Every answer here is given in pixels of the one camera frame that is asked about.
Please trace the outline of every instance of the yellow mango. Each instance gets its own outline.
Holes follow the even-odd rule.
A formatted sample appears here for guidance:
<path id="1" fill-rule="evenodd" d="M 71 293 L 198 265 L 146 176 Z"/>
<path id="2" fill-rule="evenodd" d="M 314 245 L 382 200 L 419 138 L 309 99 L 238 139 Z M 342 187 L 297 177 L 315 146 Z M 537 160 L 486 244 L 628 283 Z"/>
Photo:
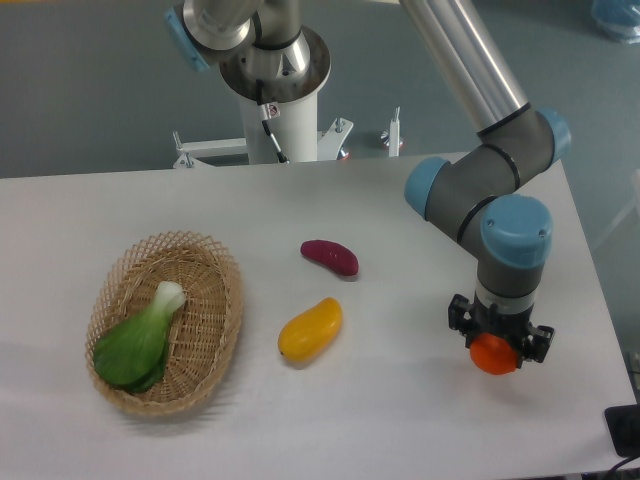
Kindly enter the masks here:
<path id="1" fill-rule="evenodd" d="M 331 343 L 341 326 L 340 303 L 335 298 L 325 298 L 284 326 L 278 348 L 287 360 L 306 362 Z"/>

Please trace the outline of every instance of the cable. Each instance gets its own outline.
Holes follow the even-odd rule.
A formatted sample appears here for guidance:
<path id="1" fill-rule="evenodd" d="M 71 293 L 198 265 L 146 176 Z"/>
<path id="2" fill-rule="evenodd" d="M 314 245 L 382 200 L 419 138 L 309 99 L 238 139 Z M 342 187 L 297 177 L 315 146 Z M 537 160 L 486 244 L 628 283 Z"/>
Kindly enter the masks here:
<path id="1" fill-rule="evenodd" d="M 631 463 L 634 460 L 637 460 L 638 458 L 640 458 L 640 455 L 635 455 L 633 457 L 625 458 L 620 463 L 616 463 L 613 467 L 611 467 L 611 470 L 609 470 L 605 474 L 605 476 L 602 477 L 602 480 L 611 480 L 620 467 L 624 467 L 627 463 Z"/>
<path id="2" fill-rule="evenodd" d="M 262 82 L 262 80 L 256 80 L 256 88 L 257 88 L 257 97 L 258 97 L 256 99 L 256 103 L 258 104 L 258 106 L 264 105 L 265 102 L 262 99 L 262 89 L 264 88 L 264 83 Z M 271 143 L 273 144 L 273 147 L 276 150 L 276 155 L 278 156 L 278 162 L 289 163 L 289 159 L 285 156 L 284 153 L 282 153 L 282 149 L 280 148 L 280 144 L 278 143 L 278 140 L 276 140 L 276 136 L 273 134 L 273 132 L 269 128 L 269 124 L 267 123 L 267 120 L 262 120 L 262 128 L 264 129 L 264 133 L 267 134 L 267 137 L 271 139 Z"/>

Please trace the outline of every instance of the green vegetable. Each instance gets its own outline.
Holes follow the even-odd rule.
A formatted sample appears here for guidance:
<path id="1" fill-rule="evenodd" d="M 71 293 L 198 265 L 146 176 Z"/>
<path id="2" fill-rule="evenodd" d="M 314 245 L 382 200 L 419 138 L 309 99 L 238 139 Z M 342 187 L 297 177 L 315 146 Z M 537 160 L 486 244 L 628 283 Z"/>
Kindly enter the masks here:
<path id="1" fill-rule="evenodd" d="M 169 324 L 185 300 L 180 285 L 161 282 L 144 310 L 116 325 L 98 340 L 93 350 L 96 373 L 113 386 L 136 389 L 145 386 L 145 380 L 156 378 L 158 372 L 153 373 L 154 369 L 161 368 L 164 374 L 166 362 L 161 360 L 168 348 Z"/>
<path id="2" fill-rule="evenodd" d="M 123 387 L 123 390 L 128 393 L 144 393 L 159 382 L 164 377 L 164 371 L 167 366 L 167 360 L 169 359 L 169 341 L 166 340 L 164 344 L 164 350 L 160 361 L 155 364 L 149 373 L 147 373 L 140 380 Z"/>

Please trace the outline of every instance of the white bracket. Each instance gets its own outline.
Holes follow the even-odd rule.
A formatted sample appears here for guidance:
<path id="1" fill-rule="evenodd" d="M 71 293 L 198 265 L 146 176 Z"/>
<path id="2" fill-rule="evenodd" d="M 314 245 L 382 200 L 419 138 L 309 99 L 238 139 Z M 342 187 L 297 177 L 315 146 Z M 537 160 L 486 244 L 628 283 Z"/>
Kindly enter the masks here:
<path id="1" fill-rule="evenodd" d="M 353 122 L 336 118 L 318 141 L 318 160 L 339 160 L 340 151 L 347 136 L 353 130 Z"/>
<path id="2" fill-rule="evenodd" d="M 344 118 L 336 118 L 326 132 L 318 132 L 318 160 L 337 160 L 342 146 L 353 130 L 353 122 Z M 178 160 L 173 168 L 194 168 L 211 166 L 198 158 L 224 157 L 247 153 L 247 141 L 244 138 L 229 140 L 210 140 L 207 142 L 182 143 L 178 132 L 173 132 Z"/>

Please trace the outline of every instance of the metal pole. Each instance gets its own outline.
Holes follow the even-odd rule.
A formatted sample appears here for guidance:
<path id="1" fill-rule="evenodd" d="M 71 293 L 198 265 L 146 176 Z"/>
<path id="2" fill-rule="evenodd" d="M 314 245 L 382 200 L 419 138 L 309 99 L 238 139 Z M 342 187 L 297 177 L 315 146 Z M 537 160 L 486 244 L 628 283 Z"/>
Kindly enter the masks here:
<path id="1" fill-rule="evenodd" d="M 468 0 L 400 0 L 478 132 L 527 98 Z"/>

